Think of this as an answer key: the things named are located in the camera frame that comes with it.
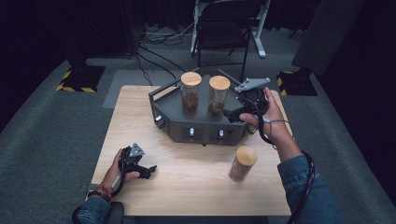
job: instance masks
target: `wooden cylinder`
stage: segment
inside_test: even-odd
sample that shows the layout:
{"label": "wooden cylinder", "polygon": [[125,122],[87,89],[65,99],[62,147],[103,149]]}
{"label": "wooden cylinder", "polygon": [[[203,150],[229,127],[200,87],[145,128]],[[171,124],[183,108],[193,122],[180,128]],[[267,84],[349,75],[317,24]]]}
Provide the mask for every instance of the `wooden cylinder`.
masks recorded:
{"label": "wooden cylinder", "polygon": [[214,76],[209,79],[209,85],[210,103],[207,107],[207,114],[222,115],[231,82],[227,77]]}
{"label": "wooden cylinder", "polygon": [[198,108],[198,86],[202,77],[198,73],[187,72],[181,76],[181,103],[183,112],[194,115]]}
{"label": "wooden cylinder", "polygon": [[231,180],[238,183],[244,181],[257,159],[257,153],[253,148],[247,146],[238,148],[229,173]]}

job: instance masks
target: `person's right hand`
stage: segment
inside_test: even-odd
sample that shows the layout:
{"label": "person's right hand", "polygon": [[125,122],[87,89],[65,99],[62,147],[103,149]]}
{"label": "person's right hand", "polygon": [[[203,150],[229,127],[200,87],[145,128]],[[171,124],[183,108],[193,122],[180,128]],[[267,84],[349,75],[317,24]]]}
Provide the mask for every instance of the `person's right hand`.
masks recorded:
{"label": "person's right hand", "polygon": [[[113,163],[111,164],[110,168],[108,168],[105,178],[103,179],[102,183],[100,186],[103,188],[110,190],[110,192],[113,192],[113,189],[117,189],[119,187],[120,181],[117,183],[117,186],[115,188],[111,188],[112,184],[114,183],[114,180],[121,175],[121,171],[119,169],[119,160],[122,154],[122,148],[117,152],[117,155],[114,157]],[[128,181],[132,179],[137,179],[140,176],[138,172],[131,172],[128,173],[125,176],[124,183],[127,183]]]}
{"label": "person's right hand", "polygon": [[[264,123],[263,130],[264,133],[270,138],[270,140],[276,141],[277,139],[284,136],[284,134],[289,134],[289,131],[286,127],[285,122],[275,121],[275,120],[284,120],[284,118],[282,112],[280,111],[279,106],[276,103],[274,95],[271,93],[268,87],[265,88],[264,92],[265,92],[265,96],[267,97],[269,105],[267,112],[265,112],[263,116],[274,122],[272,122],[271,125],[268,123]],[[244,122],[251,123],[256,128],[258,128],[259,126],[259,121],[249,113],[243,113],[239,116],[239,118]]]}

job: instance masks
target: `vr controller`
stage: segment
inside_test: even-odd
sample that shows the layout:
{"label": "vr controller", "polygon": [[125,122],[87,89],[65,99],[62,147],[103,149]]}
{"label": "vr controller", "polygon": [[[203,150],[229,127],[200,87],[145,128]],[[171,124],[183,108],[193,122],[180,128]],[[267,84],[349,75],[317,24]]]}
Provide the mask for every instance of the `vr controller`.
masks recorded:
{"label": "vr controller", "polygon": [[140,174],[139,178],[149,179],[151,174],[155,172],[157,165],[146,168],[139,166],[138,162],[142,159],[145,151],[136,143],[132,147],[126,147],[122,150],[119,161],[119,169],[122,174],[127,174],[136,171]]}
{"label": "vr controller", "polygon": [[268,110],[268,101],[265,99],[265,94],[261,85],[270,82],[269,78],[252,78],[243,82],[240,86],[236,87],[235,90],[238,92],[237,99],[242,104],[242,107],[235,110],[223,109],[223,115],[230,121],[242,122],[239,115],[243,113],[249,113],[257,115],[258,110],[261,114],[265,114]]}

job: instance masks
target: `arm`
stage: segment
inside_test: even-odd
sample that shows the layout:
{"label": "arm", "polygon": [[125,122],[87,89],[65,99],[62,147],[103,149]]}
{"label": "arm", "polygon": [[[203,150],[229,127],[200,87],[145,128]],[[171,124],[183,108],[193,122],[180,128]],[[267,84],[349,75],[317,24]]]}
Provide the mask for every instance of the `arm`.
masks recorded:
{"label": "arm", "polygon": [[[285,122],[281,121],[284,118],[268,88],[265,88],[265,95],[268,99],[269,108],[264,117],[272,121],[271,125],[264,123],[263,130],[276,146],[281,161],[278,165],[278,171],[286,191],[290,210],[294,211],[305,193],[309,172],[308,161],[289,133]],[[258,120],[250,114],[241,114],[239,118],[256,127],[259,125]],[[318,175],[315,176],[311,192],[297,223],[343,223],[329,189]]]}
{"label": "arm", "polygon": [[[110,168],[107,170],[105,178],[102,183],[94,190],[99,192],[101,195],[93,194],[88,198],[88,200],[78,209],[77,219],[80,223],[97,223],[102,224],[105,223],[108,211],[110,210],[110,203],[106,200],[106,198],[111,200],[111,193],[113,192],[112,185],[116,178],[120,175],[120,169],[118,167],[118,163],[120,160],[122,149],[119,150],[116,157],[114,158],[113,163]],[[138,172],[131,172],[125,176],[125,182],[136,179],[139,177]]]}

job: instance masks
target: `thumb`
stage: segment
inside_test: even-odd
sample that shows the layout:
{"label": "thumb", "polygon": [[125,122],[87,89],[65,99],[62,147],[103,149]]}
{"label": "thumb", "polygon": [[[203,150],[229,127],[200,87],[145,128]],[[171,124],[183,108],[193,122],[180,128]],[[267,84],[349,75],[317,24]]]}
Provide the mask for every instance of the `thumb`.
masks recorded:
{"label": "thumb", "polygon": [[253,115],[248,114],[248,113],[243,113],[243,114],[239,115],[239,118],[242,121],[247,122],[247,123],[251,123],[251,124],[253,124],[255,126],[258,125],[258,123],[259,123],[259,121]]}
{"label": "thumb", "polygon": [[125,176],[125,182],[128,182],[128,181],[130,181],[130,180],[132,180],[132,179],[137,179],[137,178],[139,178],[139,176],[140,176],[139,172],[131,172],[131,173],[128,173],[128,174]]}

